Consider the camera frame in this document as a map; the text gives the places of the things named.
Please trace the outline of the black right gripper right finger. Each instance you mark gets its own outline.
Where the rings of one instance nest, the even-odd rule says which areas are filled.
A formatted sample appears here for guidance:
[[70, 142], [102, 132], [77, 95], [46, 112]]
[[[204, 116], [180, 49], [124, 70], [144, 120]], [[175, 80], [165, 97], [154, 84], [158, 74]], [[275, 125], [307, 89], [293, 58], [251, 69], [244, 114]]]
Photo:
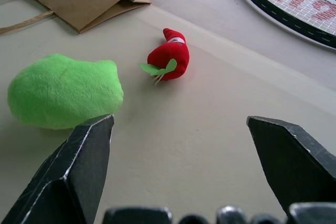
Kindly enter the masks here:
[[335, 155], [299, 125], [261, 116], [249, 116], [246, 124], [286, 214], [294, 203], [335, 202]]

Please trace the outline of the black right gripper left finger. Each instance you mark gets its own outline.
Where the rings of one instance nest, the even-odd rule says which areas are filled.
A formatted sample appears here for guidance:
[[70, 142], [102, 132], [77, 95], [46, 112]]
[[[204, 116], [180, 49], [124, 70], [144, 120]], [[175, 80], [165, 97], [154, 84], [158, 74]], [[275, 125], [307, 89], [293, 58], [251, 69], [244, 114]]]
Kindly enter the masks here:
[[112, 114], [77, 125], [41, 164], [2, 223], [94, 223], [113, 126]]

